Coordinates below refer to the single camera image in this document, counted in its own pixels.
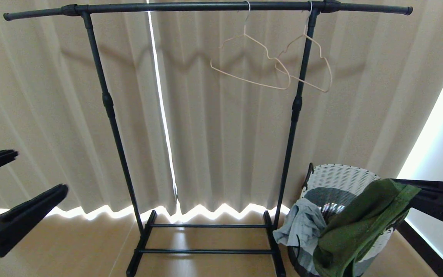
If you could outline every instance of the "green cloth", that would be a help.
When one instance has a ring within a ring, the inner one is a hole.
[[[390,179],[370,183],[321,233],[313,253],[320,276],[353,277],[353,265],[386,228],[406,217],[406,207],[419,191]]]

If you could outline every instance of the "black metal garment rack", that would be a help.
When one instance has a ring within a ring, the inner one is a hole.
[[[85,23],[85,28],[88,32],[88,39],[92,48],[93,60],[97,68],[98,80],[102,88],[102,100],[105,106],[107,116],[112,127],[112,133],[116,142],[117,151],[121,160],[121,165],[124,171],[124,176],[128,190],[131,197],[131,202],[134,209],[134,214],[137,219],[138,228],[141,238],[134,250],[134,254],[128,266],[126,275],[133,277],[136,275],[137,268],[141,257],[145,253],[157,254],[271,254],[275,265],[276,275],[284,277],[285,267],[281,259],[278,244],[273,238],[273,230],[278,226],[280,218],[281,202],[283,201],[283,193],[285,191],[286,177],[288,175],[288,167],[290,165],[291,151],[293,148],[293,140],[295,138],[295,131],[297,128],[298,117],[302,108],[302,90],[304,84],[298,83],[297,93],[292,105],[292,116],[290,124],[290,133],[288,135],[288,144],[286,146],[285,162],[283,164],[283,172],[281,174],[280,193],[278,195],[278,204],[276,206],[275,219],[272,222],[269,212],[265,211],[263,214],[264,224],[248,225],[248,224],[155,224],[157,213],[153,210],[146,222],[144,228],[141,222],[140,213],[136,196],[132,186],[130,172],[128,169],[128,162],[125,158],[124,148],[121,141],[121,136],[118,131],[116,116],[114,113],[114,104],[112,97],[107,89],[107,83],[103,73],[102,62],[100,61],[100,53],[97,48],[97,41],[93,32],[92,13],[111,13],[111,12],[139,12],[139,11],[224,11],[224,10],[311,10],[310,2],[251,2],[250,7],[247,2],[173,2],[173,3],[135,3],[135,4],[116,4],[116,5],[66,5],[61,8],[24,11],[16,13],[5,13],[3,17],[7,21],[14,19],[66,15],[66,16],[81,16]],[[363,4],[349,4],[340,3],[336,0],[324,0],[323,2],[312,2],[312,11],[309,17],[307,35],[313,37],[314,27],[317,16],[320,13],[331,13],[336,11],[364,11],[364,12],[383,12],[409,15],[413,12],[413,7],[394,7],[384,5],[363,5]],[[300,79],[304,80],[309,63],[309,56],[312,42],[306,39],[304,54],[302,59],[302,66],[300,69]],[[196,228],[264,228],[269,240],[270,249],[147,249],[146,244],[153,227],[196,227]]]

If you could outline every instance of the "curtain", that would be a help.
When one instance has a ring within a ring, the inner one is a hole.
[[[333,71],[328,93],[304,86],[303,108],[283,203],[299,195],[309,162],[343,163],[396,177],[443,87],[443,2],[412,5],[410,16],[337,12],[318,16],[314,38]],[[274,207],[285,156],[296,82],[278,91],[210,68],[284,86],[264,49],[242,34],[247,12],[153,13],[161,84],[179,202]],[[276,56],[303,32],[308,12],[253,11],[247,33]],[[303,39],[282,61],[298,76]],[[328,83],[313,45],[306,80]]]
[[[70,187],[65,210],[131,205],[83,20],[2,17],[71,3],[0,1],[0,149],[20,153],[0,168],[0,208],[60,183]],[[174,213],[147,15],[92,19],[139,207]]]

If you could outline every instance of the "gray cloth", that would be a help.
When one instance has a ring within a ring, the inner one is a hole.
[[[305,198],[300,198],[285,217],[285,224],[273,231],[273,237],[278,244],[300,247],[312,254],[320,233],[325,228],[326,222],[319,207]]]

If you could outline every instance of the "white hanger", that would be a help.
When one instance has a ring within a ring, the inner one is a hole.
[[[318,90],[320,90],[320,91],[322,91],[322,92],[328,92],[329,89],[331,88],[332,83],[333,83],[333,74],[332,74],[332,72],[331,72],[331,67],[329,66],[329,61],[327,61],[327,58],[326,58],[326,57],[323,57],[323,56],[322,56],[322,47],[320,47],[320,44],[319,44],[318,42],[316,42],[313,38],[311,38],[311,37],[309,37],[308,35],[306,35],[306,29],[307,29],[307,26],[308,26],[308,23],[309,23],[309,18],[310,18],[310,14],[309,14],[309,16],[307,17],[307,20],[306,20],[306,24],[305,24],[305,28],[304,28],[304,33],[302,33],[302,35],[300,35],[300,36],[298,36],[297,38],[295,38],[294,40],[292,40],[292,41],[286,46],[286,49],[285,49],[284,51],[280,52],[280,54],[278,54],[277,58],[279,58],[283,53],[286,53],[286,52],[288,51],[288,48],[290,47],[290,45],[291,45],[293,42],[296,42],[296,41],[299,40],[301,37],[306,37],[306,38],[308,38],[310,41],[312,41],[313,43],[317,44],[317,46],[319,47],[319,58],[325,60],[325,62],[326,62],[326,65],[327,65],[327,71],[329,72],[329,86],[327,87],[326,90],[324,90],[324,89],[322,89],[322,88],[319,88],[318,86],[314,86],[313,84],[310,84],[309,82],[306,82],[306,81],[304,81],[304,80],[301,80],[301,79],[299,79],[299,78],[297,78],[297,77],[295,77],[295,76],[293,76],[293,75],[290,75],[290,77],[292,77],[292,78],[294,78],[294,79],[297,79],[297,80],[299,80],[300,82],[303,82],[304,84],[307,84],[307,85],[309,85],[309,86],[311,86],[311,87],[313,87],[313,88],[316,88],[316,89],[318,89]],[[277,63],[275,63],[275,68],[276,68],[279,72],[283,72],[282,70],[280,70],[280,69],[278,68],[278,64],[277,64]]]
[[[227,73],[227,72],[224,72],[224,71],[222,71],[222,70],[219,70],[218,68],[215,68],[215,67],[213,66],[213,60],[212,60],[212,59],[210,60],[210,66],[211,66],[211,68],[213,68],[214,70],[216,70],[216,71],[218,71],[218,72],[220,72],[220,73],[223,73],[223,74],[228,75],[228,76],[230,76],[230,77],[234,77],[234,78],[236,78],[236,79],[239,79],[239,80],[241,80],[241,81],[245,81],[245,82],[248,82],[248,83],[251,83],[251,84],[255,84],[255,85],[259,85],[259,86],[264,86],[264,87],[267,87],[267,88],[278,89],[278,90],[285,90],[285,89],[288,89],[288,88],[290,87],[290,82],[291,82],[291,78],[290,78],[290,77],[291,77],[291,75],[290,75],[290,73],[288,72],[288,70],[287,70],[287,68],[285,67],[285,65],[284,65],[284,64],[283,64],[278,58],[270,58],[270,57],[269,57],[269,52],[268,52],[267,47],[264,46],[264,44],[262,44],[261,42],[258,42],[258,41],[255,40],[254,38],[250,37],[250,36],[246,33],[246,23],[247,23],[247,19],[249,18],[249,14],[251,13],[251,3],[249,3],[249,1],[246,1],[246,2],[247,2],[248,5],[249,5],[249,12],[247,13],[246,21],[244,22],[244,33],[243,33],[242,35],[236,35],[235,37],[232,37],[232,38],[229,38],[229,39],[225,40],[225,41],[221,44],[221,46],[218,47],[218,48],[219,48],[219,49],[222,49],[222,48],[225,46],[225,43],[227,43],[227,42],[229,42],[229,41],[231,41],[231,40],[234,40],[234,39],[236,39],[236,38],[239,38],[239,37],[247,37],[247,38],[251,39],[252,41],[256,42],[257,44],[259,44],[260,46],[262,46],[262,47],[264,48],[264,50],[266,51],[266,57],[267,57],[269,60],[276,60],[275,67],[276,67],[276,65],[277,65],[278,63],[281,65],[281,67],[283,68],[284,71],[280,70],[279,68],[276,68],[276,69],[277,69],[278,71],[280,71],[280,72],[285,73],[285,74],[288,76],[288,84],[287,84],[285,87],[275,87],[275,86],[265,85],[265,84],[256,83],[256,82],[253,82],[253,81],[250,81],[250,80],[246,80],[246,79],[243,79],[243,78],[241,78],[241,77],[237,77],[237,76],[232,75],[232,74],[230,74],[230,73]]]

